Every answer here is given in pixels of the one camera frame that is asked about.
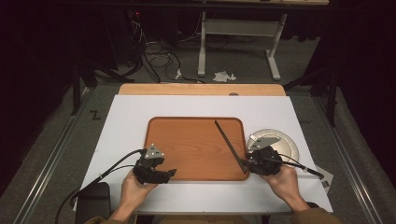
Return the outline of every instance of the silver plate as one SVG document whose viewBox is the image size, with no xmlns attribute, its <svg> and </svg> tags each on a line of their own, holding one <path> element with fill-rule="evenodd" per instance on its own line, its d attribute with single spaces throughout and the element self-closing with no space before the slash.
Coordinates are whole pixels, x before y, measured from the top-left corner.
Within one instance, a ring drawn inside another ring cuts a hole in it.
<svg viewBox="0 0 396 224">
<path fill-rule="evenodd" d="M 293 140 L 290 137 L 288 137 L 286 134 L 284 134 L 280 131 L 274 130 L 274 129 L 262 129 L 262 130 L 255 132 L 254 134 L 252 134 L 247 141 L 247 150 L 249 152 L 254 151 L 256 149 L 256 147 L 254 147 L 254 146 L 257 145 L 257 140 L 259 140 L 259 139 L 265 140 L 266 138 L 267 139 L 274 139 L 274 138 L 278 139 L 277 142 L 270 145 L 274 150 L 277 151 L 277 153 L 291 157 L 292 159 L 294 159 L 296 161 L 299 160 L 299 158 L 300 158 L 299 151 L 298 151 L 296 144 L 293 142 Z M 290 159 L 287 157 L 281 156 L 281 158 L 283 161 L 290 161 Z"/>
</svg>

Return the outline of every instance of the white table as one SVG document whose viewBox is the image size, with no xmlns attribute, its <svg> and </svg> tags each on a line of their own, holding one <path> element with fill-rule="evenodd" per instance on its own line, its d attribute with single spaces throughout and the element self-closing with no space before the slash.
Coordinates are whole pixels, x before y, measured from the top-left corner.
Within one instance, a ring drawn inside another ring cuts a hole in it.
<svg viewBox="0 0 396 224">
<path fill-rule="evenodd" d="M 82 187 L 127 153 L 142 148 L 148 122 L 154 117 L 235 117 L 242 120 L 246 140 L 261 129 L 276 129 L 291 137 L 300 163 L 315 169 L 300 124 L 287 96 L 116 95 Z M 139 154 L 121 165 L 135 164 Z M 128 168 L 107 176 L 111 205 L 120 199 L 120 184 Z M 332 212 L 317 177 L 297 170 L 300 192 Z M 150 193 L 138 214 L 279 214 L 289 208 L 257 175 L 241 182 L 170 181 Z"/>
</svg>

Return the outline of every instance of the wooden table edge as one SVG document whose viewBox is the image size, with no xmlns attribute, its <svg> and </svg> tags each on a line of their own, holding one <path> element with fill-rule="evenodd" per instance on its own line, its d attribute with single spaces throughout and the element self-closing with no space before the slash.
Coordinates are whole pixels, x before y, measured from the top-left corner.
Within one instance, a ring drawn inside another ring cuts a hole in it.
<svg viewBox="0 0 396 224">
<path fill-rule="evenodd" d="M 127 83 L 119 95 L 260 95 L 286 96 L 279 84 Z"/>
</svg>

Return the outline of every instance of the gray carpet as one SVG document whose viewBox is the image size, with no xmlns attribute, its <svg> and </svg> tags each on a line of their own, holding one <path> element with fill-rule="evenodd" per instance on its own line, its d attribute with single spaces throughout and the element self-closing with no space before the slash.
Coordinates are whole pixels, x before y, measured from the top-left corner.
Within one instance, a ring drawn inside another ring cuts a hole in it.
<svg viewBox="0 0 396 224">
<path fill-rule="evenodd" d="M 288 83 L 304 73 L 307 63 L 318 41 L 298 42 L 296 39 L 281 41 L 276 52 L 276 61 L 282 80 L 280 84 Z M 270 46 L 271 39 L 264 38 L 253 43 L 232 42 L 226 47 L 221 42 L 209 42 L 212 49 L 207 50 L 206 76 L 202 78 L 207 83 L 213 81 L 214 73 L 226 71 L 236 76 L 235 81 L 229 83 L 275 83 L 269 75 L 269 67 L 263 58 L 263 46 Z M 179 45 L 172 50 L 181 62 L 181 72 L 186 77 L 197 78 L 198 47 Z M 167 71 L 169 76 L 176 75 L 177 65 L 171 64 Z M 164 68 L 157 68 L 163 81 L 171 81 L 164 75 Z M 136 82 L 152 82 L 144 69 L 133 75 Z M 31 213 L 27 214 L 27 223 L 53 223 L 56 211 L 62 200 L 73 189 L 77 188 L 88 169 L 92 153 L 95 150 L 103 125 L 106 121 L 108 109 L 112 99 L 117 94 L 120 83 L 100 80 L 96 89 L 85 93 L 86 104 L 81 108 L 78 117 L 70 117 L 72 111 L 71 90 L 64 96 L 64 102 L 48 118 L 43 132 L 37 138 L 34 146 L 27 155 L 21 169 L 8 186 L 0 199 L 0 223 L 12 223 L 30 190 L 35 186 L 40 172 L 57 145 L 64 127 L 69 120 L 75 125 L 65 139 L 63 154 L 50 175 L 49 182 L 43 186 L 43 193 L 39 195 L 37 203 L 33 204 Z M 336 107 L 335 129 L 329 129 L 327 121 L 322 116 L 318 106 L 321 99 L 312 98 L 308 87 L 295 88 L 289 91 L 297 117 L 301 123 L 305 139 L 311 150 L 316 165 L 334 174 L 329 199 L 334 214 L 344 223 L 371 223 L 365 214 L 361 200 L 357 197 L 356 189 L 352 188 L 350 175 L 345 163 L 338 152 L 339 143 L 334 140 L 334 133 L 338 134 L 341 143 L 347 148 L 361 182 L 369 192 L 373 204 L 383 223 L 396 221 L 396 194 L 394 187 L 377 163 L 370 148 L 365 144 L 359 129 L 350 116 L 347 105 L 338 92 Z M 92 119 L 92 111 L 97 111 Z M 289 216 L 273 216 L 270 223 L 288 223 Z M 64 207 L 60 215 L 60 223 L 73 223 L 74 212 L 68 206 Z"/>
</svg>

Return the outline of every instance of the desk leg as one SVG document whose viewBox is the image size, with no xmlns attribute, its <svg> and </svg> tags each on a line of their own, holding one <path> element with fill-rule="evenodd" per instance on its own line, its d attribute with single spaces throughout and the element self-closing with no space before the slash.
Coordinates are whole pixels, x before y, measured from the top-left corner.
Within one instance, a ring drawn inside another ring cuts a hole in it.
<svg viewBox="0 0 396 224">
<path fill-rule="evenodd" d="M 285 21 L 287 17 L 288 17 L 287 14 L 283 14 L 282 17 L 280 18 L 279 25 L 277 26 L 276 33 L 274 36 L 273 47 L 266 51 L 267 60 L 270 65 L 271 73 L 274 80 L 280 80 L 280 74 L 279 71 L 277 70 L 274 55 L 277 48 L 277 44 L 279 43 L 280 36 L 282 35 L 283 27 L 285 26 Z"/>
<path fill-rule="evenodd" d="M 329 120 L 330 124 L 335 127 L 335 120 L 334 120 L 334 110 L 335 105 L 337 102 L 335 101 L 335 94 L 337 93 L 337 77 L 338 73 L 333 71 L 330 80 L 329 86 L 329 98 L 327 99 L 327 119 Z"/>
<path fill-rule="evenodd" d="M 78 75 L 77 63 L 73 66 L 72 85 L 73 85 L 73 112 L 72 112 L 72 115 L 76 115 L 76 113 L 81 105 L 81 92 L 79 90 L 80 86 L 79 86 L 79 75 Z"/>
<path fill-rule="evenodd" d="M 202 12 L 201 47 L 199 50 L 198 77 L 205 76 L 205 67 L 206 67 L 205 39 L 206 39 L 206 12 Z"/>
</svg>

